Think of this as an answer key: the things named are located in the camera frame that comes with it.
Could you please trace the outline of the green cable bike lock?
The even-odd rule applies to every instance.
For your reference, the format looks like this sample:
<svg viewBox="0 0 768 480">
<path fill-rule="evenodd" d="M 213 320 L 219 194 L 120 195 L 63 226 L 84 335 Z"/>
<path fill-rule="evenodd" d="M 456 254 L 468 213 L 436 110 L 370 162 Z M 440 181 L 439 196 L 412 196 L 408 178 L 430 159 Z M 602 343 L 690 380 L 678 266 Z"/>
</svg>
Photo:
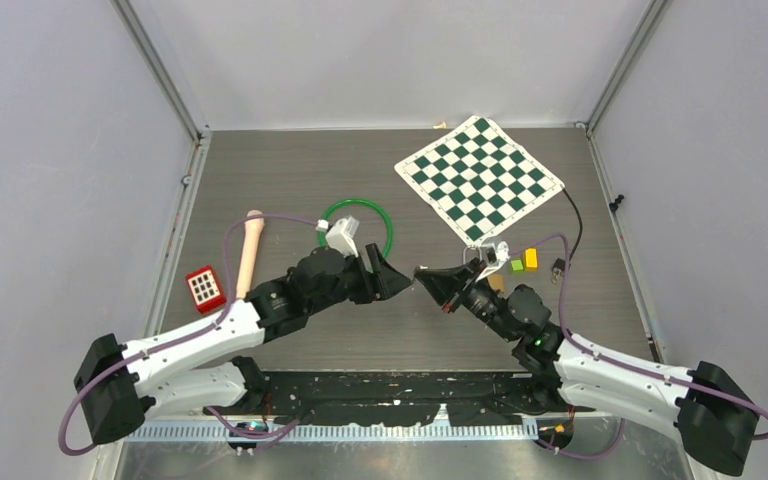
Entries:
<svg viewBox="0 0 768 480">
<path fill-rule="evenodd" d="M 345 198 L 338 200 L 337 202 L 329 205 L 322 213 L 320 219 L 328 220 L 329 217 L 337 210 L 348 206 L 362 206 L 374 211 L 383 222 L 386 231 L 386 237 L 384 245 L 380 248 L 380 253 L 383 258 L 387 259 L 391 253 L 391 249 L 394 241 L 394 226 L 390 215 L 376 202 L 373 202 L 364 198 Z"/>
</svg>

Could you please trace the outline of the brass padlock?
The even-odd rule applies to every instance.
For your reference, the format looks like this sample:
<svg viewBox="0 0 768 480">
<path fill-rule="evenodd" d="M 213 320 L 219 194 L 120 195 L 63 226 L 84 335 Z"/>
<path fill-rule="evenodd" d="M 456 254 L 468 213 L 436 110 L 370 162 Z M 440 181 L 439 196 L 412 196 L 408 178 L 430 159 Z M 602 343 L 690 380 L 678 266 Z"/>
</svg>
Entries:
<svg viewBox="0 0 768 480">
<path fill-rule="evenodd" d="M 467 246 L 464 248 L 462 252 L 462 262 L 467 263 L 472 258 L 479 258 L 479 251 L 478 247 L 471 247 Z M 499 274 L 498 271 L 494 274 L 491 274 L 487 278 L 485 278 L 490 286 L 490 288 L 495 291 L 496 293 L 504 293 L 505 288 L 505 280 L 504 276 Z"/>
</svg>

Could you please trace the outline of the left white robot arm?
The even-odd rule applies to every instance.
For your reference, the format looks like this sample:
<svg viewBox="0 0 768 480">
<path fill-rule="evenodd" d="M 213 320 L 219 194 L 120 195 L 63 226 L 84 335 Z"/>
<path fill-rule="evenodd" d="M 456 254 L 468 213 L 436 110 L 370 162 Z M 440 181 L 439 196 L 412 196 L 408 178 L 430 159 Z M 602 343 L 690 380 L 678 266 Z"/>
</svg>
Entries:
<svg viewBox="0 0 768 480">
<path fill-rule="evenodd" d="M 287 273 L 254 287 L 221 311 L 164 334 L 121 343 L 114 334 L 89 346 L 73 384 L 76 397 L 61 422 L 83 413 L 92 445 L 120 440 L 153 417 L 235 406 L 258 412 L 267 398 L 256 366 L 245 361 L 212 369 L 205 363 L 294 333 L 334 305 L 388 300 L 411 286 L 376 244 L 369 257 L 318 247 Z"/>
</svg>

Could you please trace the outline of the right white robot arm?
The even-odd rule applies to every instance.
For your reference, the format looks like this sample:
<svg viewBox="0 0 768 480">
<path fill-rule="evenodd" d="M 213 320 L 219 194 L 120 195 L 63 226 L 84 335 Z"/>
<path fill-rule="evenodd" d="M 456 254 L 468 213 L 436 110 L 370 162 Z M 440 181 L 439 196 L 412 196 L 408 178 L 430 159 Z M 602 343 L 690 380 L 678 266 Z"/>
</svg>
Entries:
<svg viewBox="0 0 768 480">
<path fill-rule="evenodd" d="M 513 343 L 512 356 L 532 378 L 544 410 L 561 405 L 600 410 L 681 443 L 698 463 L 723 475 L 743 474 L 760 415 L 720 366 L 671 366 L 623 354 L 563 329 L 525 284 L 508 296 L 484 277 L 483 261 L 445 269 L 418 267 L 414 278 L 445 313 L 467 309 Z"/>
</svg>

